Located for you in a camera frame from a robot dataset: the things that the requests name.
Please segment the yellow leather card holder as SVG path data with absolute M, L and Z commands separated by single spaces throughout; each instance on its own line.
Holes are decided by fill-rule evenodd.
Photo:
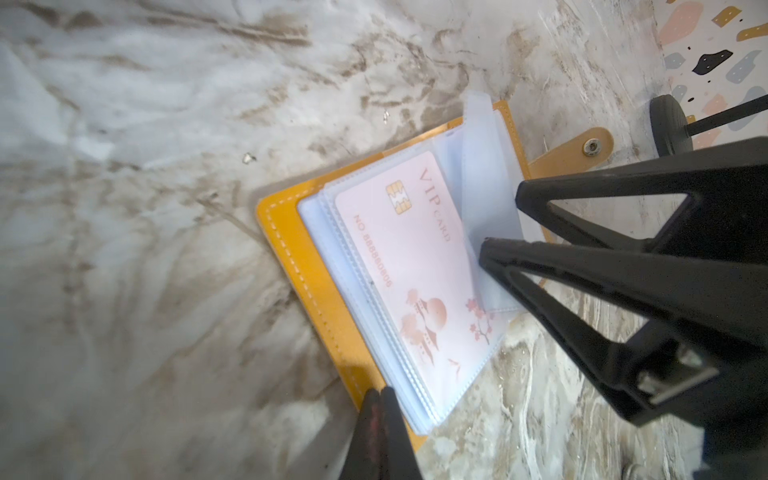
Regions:
M 386 332 L 383 313 L 374 305 L 334 219 L 326 197 L 328 187 L 372 167 L 392 165 L 426 151 L 435 155 L 477 264 L 481 302 L 508 318 L 493 355 L 524 310 L 480 269 L 480 242 L 488 236 L 552 241 L 549 231 L 515 207 L 519 185 L 525 180 L 586 172 L 606 163 L 613 149 L 611 132 L 592 127 L 527 160 L 508 104 L 473 92 L 466 99 L 464 116 L 262 199 L 258 222 L 354 404 L 362 407 L 369 389 L 393 388 L 415 446 L 422 445 L 453 411 L 433 422 L 426 396 L 396 351 L 392 334 Z

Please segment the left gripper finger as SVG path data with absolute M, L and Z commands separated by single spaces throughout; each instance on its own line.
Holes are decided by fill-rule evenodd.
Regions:
M 339 478 L 423 479 L 393 388 L 366 392 Z

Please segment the pink VIP card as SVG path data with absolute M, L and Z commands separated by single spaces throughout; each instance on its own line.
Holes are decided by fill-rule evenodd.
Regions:
M 372 167 L 326 190 L 331 212 L 433 422 L 498 346 L 507 316 L 481 302 L 477 264 L 435 155 Z

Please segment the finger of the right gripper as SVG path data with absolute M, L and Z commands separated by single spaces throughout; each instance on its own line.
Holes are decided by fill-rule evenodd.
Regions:
M 624 420 L 766 413 L 765 266 L 497 238 L 480 264 Z
M 647 239 L 602 227 L 556 204 L 668 194 L 684 199 L 659 232 Z M 524 181 L 516 205 L 573 245 L 764 264 L 767 140 L 755 137 L 621 167 Z

